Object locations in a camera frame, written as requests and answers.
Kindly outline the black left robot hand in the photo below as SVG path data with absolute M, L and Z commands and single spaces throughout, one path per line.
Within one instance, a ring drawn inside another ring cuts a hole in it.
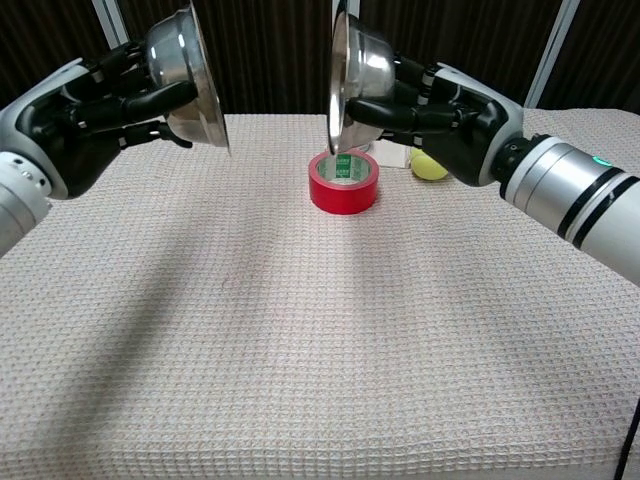
M 164 118 L 196 97 L 189 80 L 154 85 L 144 42 L 126 42 L 67 63 L 8 104 L 1 148 L 35 164 L 52 198 L 78 198 L 125 149 L 155 140 L 191 147 Z

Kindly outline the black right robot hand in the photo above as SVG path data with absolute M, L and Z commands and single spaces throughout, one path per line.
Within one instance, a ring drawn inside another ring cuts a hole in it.
M 442 62 L 422 65 L 397 54 L 391 93 L 346 101 L 346 116 L 379 132 L 380 140 L 418 148 L 462 183 L 494 181 L 492 164 L 523 136 L 523 107 Z

